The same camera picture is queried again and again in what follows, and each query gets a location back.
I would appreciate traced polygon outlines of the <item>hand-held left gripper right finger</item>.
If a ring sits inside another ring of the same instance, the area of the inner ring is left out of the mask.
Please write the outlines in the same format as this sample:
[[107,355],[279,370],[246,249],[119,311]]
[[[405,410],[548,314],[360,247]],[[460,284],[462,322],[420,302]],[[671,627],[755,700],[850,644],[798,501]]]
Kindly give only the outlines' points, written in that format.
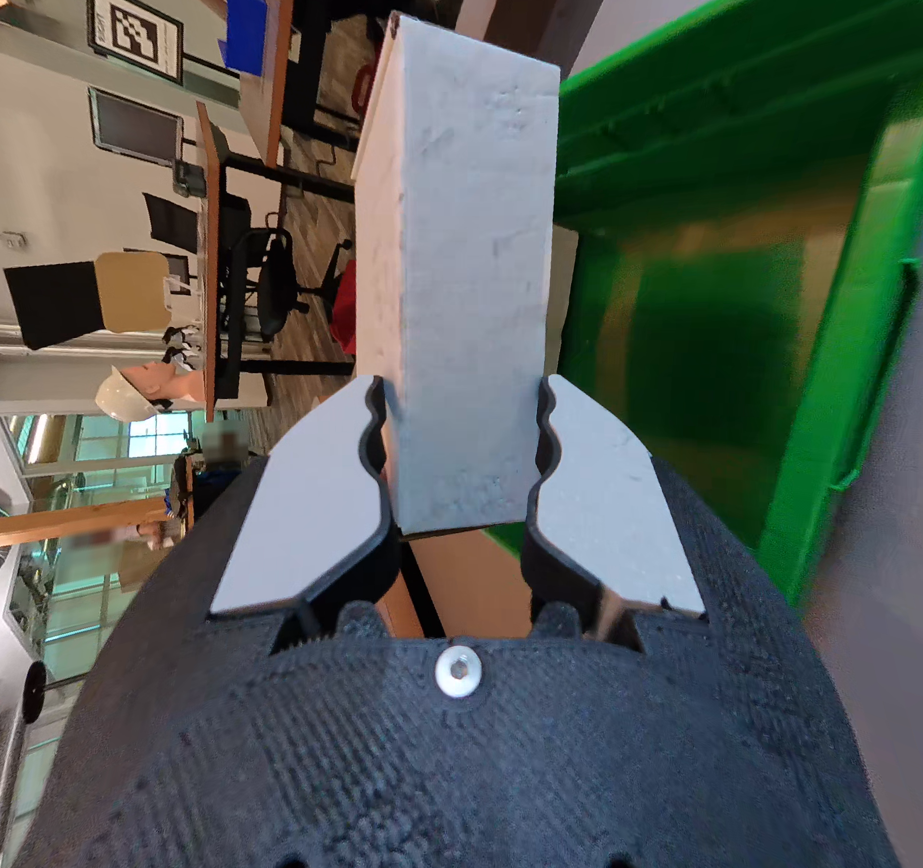
[[536,467],[522,574],[540,609],[571,607],[606,639],[627,612],[706,608],[652,456],[615,415],[559,374],[539,385]]

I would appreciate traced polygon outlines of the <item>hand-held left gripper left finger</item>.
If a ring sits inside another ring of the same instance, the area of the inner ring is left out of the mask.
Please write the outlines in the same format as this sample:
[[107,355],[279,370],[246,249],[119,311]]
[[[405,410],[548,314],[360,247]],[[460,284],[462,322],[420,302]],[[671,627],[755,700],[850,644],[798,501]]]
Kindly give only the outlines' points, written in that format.
[[335,624],[354,601],[385,597],[400,549],[386,482],[384,381],[352,379],[271,451],[210,614],[272,609]]

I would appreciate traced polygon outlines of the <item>long white cardboard box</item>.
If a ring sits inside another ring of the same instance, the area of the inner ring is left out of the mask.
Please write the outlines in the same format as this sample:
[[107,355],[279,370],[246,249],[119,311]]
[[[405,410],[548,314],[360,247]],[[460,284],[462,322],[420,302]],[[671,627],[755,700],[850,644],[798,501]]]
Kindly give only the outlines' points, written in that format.
[[394,13],[353,170],[356,366],[406,535],[518,523],[537,481],[560,71]]

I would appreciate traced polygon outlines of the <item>green plastic bin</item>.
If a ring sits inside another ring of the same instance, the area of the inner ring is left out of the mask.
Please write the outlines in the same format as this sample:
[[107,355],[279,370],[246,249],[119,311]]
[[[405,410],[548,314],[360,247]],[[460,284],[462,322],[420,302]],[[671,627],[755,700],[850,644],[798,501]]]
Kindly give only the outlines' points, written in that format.
[[921,284],[922,0],[712,0],[561,85],[557,372],[797,608]]

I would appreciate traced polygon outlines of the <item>blue box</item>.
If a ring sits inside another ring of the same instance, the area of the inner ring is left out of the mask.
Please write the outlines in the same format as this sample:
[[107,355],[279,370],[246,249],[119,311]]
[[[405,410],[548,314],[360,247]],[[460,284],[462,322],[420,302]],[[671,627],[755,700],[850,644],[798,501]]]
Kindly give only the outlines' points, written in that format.
[[261,77],[267,31],[265,0],[226,0],[226,33],[218,42],[225,67]]

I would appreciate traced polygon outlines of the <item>mannequin head white helmet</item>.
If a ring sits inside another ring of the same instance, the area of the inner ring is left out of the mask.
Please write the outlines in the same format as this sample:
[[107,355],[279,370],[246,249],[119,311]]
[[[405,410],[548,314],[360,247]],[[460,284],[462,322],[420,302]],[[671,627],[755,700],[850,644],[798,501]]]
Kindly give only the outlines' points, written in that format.
[[202,370],[178,368],[168,362],[114,366],[95,395],[98,409],[122,423],[142,422],[175,410],[194,410],[205,401]]

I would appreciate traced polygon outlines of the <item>black office chair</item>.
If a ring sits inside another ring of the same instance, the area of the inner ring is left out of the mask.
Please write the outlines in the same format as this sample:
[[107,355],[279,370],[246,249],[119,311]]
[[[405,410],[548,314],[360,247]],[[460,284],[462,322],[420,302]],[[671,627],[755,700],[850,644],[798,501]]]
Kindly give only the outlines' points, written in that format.
[[351,239],[336,245],[321,285],[301,285],[294,267],[293,237],[282,229],[251,228],[241,237],[248,269],[259,269],[256,283],[248,283],[248,291],[257,297],[257,320],[263,342],[271,343],[283,331],[289,314],[308,314],[310,304],[301,297],[315,297],[321,304],[329,325],[335,315],[335,304],[343,274],[338,273],[340,252],[351,251]]

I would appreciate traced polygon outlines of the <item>wooden desk black legs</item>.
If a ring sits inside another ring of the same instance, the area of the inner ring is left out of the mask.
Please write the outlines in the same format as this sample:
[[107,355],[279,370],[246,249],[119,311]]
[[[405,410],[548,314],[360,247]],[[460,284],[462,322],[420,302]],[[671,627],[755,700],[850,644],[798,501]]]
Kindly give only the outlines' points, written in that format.
[[354,203],[352,185],[302,173],[289,167],[272,167],[259,158],[231,151],[225,135],[209,117],[206,105],[196,102],[195,144],[198,166],[204,172],[205,194],[200,199],[199,280],[203,308],[204,406],[208,422],[214,420],[218,400],[239,398],[241,374],[296,377],[348,377],[353,367],[346,362],[293,359],[253,359],[243,354],[243,318],[247,268],[245,256],[231,255],[228,284],[221,289],[222,207],[226,196],[226,172],[236,170],[260,176],[285,187],[345,203]]
[[329,31],[329,0],[264,0],[267,6],[260,76],[243,73],[239,113],[262,162],[278,163],[283,127],[303,138],[355,152],[359,140],[317,122],[319,78]]

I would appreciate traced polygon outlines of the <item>beige chair back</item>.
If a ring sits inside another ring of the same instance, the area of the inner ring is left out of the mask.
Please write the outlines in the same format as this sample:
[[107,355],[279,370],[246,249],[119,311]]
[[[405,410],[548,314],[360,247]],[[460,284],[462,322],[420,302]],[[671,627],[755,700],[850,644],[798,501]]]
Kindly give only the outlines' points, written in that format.
[[166,288],[170,271],[163,254],[105,252],[93,266],[106,331],[164,331],[170,325]]

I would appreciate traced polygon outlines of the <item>black panel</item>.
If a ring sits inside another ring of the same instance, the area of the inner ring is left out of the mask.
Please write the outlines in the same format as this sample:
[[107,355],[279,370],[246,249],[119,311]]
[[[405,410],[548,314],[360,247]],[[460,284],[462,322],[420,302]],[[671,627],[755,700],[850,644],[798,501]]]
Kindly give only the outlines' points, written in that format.
[[94,262],[6,268],[4,274],[29,350],[104,330]]
[[199,249],[199,216],[177,203],[143,193],[150,221],[150,237],[179,250],[197,254]]

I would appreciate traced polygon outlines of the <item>black white tag poster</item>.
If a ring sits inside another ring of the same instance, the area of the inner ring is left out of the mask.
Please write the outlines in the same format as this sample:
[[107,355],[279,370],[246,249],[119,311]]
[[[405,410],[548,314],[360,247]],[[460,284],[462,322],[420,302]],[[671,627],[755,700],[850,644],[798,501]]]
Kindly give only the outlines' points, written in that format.
[[87,46],[184,85],[184,25],[138,0],[86,0]]

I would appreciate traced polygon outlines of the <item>dark wall screen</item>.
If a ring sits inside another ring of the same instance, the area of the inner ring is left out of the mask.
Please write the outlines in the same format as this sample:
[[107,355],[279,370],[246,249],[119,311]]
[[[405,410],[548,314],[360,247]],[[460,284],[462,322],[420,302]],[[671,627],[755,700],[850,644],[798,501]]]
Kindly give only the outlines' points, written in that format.
[[93,86],[87,100],[96,148],[167,168],[182,158],[184,120],[178,114]]

